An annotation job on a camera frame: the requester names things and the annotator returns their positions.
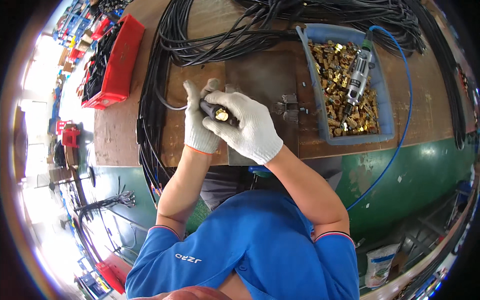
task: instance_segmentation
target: table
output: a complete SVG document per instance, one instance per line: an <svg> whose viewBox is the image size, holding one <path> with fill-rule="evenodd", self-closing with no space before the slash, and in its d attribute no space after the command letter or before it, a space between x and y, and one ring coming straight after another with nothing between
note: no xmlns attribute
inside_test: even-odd
<svg viewBox="0 0 480 300"><path fill-rule="evenodd" d="M150 47L158 21L169 0L136 0L129 4L124 14L130 13L145 26L137 60L132 74L130 96L124 102L117 103L95 113L95 153L97 165L116 167L136 167L138 145L136 144L136 120L138 102L145 79ZM233 22L241 15L242 8L231 0L195 0L190 12L189 38L211 36L229 30ZM317 113L307 69L305 54L299 42L284 42L272 50L289 50L295 55L297 97L301 107L310 114L299 114L299 157L301 159L340 156L369 151L395 148L402 136L408 117L409 91L403 60L390 55L381 47L376 47L386 77L392 110L395 120L395 137L381 143L331 146L318 136ZM430 48L425 53L414 53L408 58L413 81L413 107L408 133L403 146L452 138L453 130L450 108L444 82L438 63ZM167 101L174 106L186 104L183 81L190 79L202 88L208 78L225 82L225 63L214 62L179 68L171 65L167 83ZM464 104L467 132L475 130L471 105ZM184 133L183 111L169 110L163 131L161 159L168 167L175 167L183 149ZM213 155L213 165L228 164L227 146L222 141Z"/></svg>

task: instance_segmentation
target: worker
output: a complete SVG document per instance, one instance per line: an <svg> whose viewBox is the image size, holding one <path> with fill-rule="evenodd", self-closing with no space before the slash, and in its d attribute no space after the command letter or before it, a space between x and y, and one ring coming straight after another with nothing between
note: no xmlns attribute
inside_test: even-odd
<svg viewBox="0 0 480 300"><path fill-rule="evenodd" d="M158 201L156 225L127 276L127 298L358 299L347 211L326 180L283 145L268 108L246 95L217 91L216 79L201 92L190 81L183 86L185 146ZM228 108L238 127L204 118L203 97ZM268 168L291 197L238 193L184 238L220 138Z"/></svg>

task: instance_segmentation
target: hand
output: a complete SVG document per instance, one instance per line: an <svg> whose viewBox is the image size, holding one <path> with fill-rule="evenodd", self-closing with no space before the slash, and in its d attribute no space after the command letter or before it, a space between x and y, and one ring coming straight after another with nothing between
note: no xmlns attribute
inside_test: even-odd
<svg viewBox="0 0 480 300"><path fill-rule="evenodd" d="M185 110L185 145L205 154L212 154L218 148L220 138L202 125L204 115L200 111L200 98L218 89L218 79L211 78L201 92L187 80L183 83L187 92Z"/></svg>
<svg viewBox="0 0 480 300"><path fill-rule="evenodd" d="M268 108L241 93L214 91L205 97L211 104L220 104L240 121L238 128L210 118L203 125L220 136L241 155L264 165L274 158L283 146L273 126Z"/></svg>

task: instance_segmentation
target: blue plastic bin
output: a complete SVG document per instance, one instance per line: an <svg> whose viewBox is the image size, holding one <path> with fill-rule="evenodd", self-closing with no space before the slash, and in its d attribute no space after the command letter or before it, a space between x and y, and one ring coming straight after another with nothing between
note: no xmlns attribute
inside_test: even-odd
<svg viewBox="0 0 480 300"><path fill-rule="evenodd" d="M315 103L317 109L321 112L317 114L318 118L318 132L322 139L326 140L330 145L354 145L363 143L383 142L392 139L395 136L395 127L393 121L392 104L390 101L390 93L388 92L387 83L384 79L382 66L378 59L375 46L372 50L372 62L375 68L369 72L370 87L377 90L377 105L378 105L378 123L380 126L380 134L365 134L365 135L350 135L330 137L327 113L325 107L324 93L322 85L315 68L315 59L313 58L310 48L308 47L308 40L311 39L313 43L321 44L331 40L334 43L345 45L352 42L361 45L365 38L365 33L348 27L329 25L329 24L306 24L307 28L303 31L297 26L297 33L300 36L307 56L308 69L310 70L310 77L312 78L312 87L315 94Z"/></svg>

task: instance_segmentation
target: blue air hose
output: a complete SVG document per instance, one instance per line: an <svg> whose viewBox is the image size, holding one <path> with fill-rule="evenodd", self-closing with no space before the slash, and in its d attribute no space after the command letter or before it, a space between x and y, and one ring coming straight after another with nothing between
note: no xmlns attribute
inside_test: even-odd
<svg viewBox="0 0 480 300"><path fill-rule="evenodd" d="M413 103L413 91L412 91L412 79L410 78L410 71L408 70L408 64L407 64L407 59L405 58L405 55L403 54L403 51L402 51L402 48L400 47L400 45L398 44L398 42L395 40L395 38L388 32L386 31L384 28L380 27L380 26L377 26L377 25L373 25L373 26L370 26L370 28L368 30L370 31L373 31L374 29L379 29L383 32L385 32L394 42L395 42L395 45L398 47L398 50L400 51L400 54L402 55L402 58L403 58L403 61L405 63L405 69L407 70L407 78L408 78L408 87L410 88L410 107L408 109L408 119L407 119L407 123L405 124L405 130L403 131L403 135L402 135L402 139L400 140L400 142L398 143L398 147L396 148L395 150L395 153L393 154L393 157L392 159L390 160L390 162L388 163L388 165L386 166L385 170L380 174L380 176L377 178L377 180L375 180L375 182L372 184L371 187L368 188L367 191L365 191L365 193L363 193L362 196L360 196L357 200L355 200L354 203L352 203L349 207L347 207L347 210L350 210L352 207L354 207L358 202L360 202L363 198L365 198L365 196L375 187L375 185L377 185L377 183L382 179L382 177L385 175L385 173L387 172L388 168L390 167L390 165L392 164L392 162L394 161L396 155L398 154L398 151L400 151L400 148L403 144L403 140L405 140L405 136L407 135L407 129L408 129L408 125L410 124L410 117L412 115L412 103Z"/></svg>

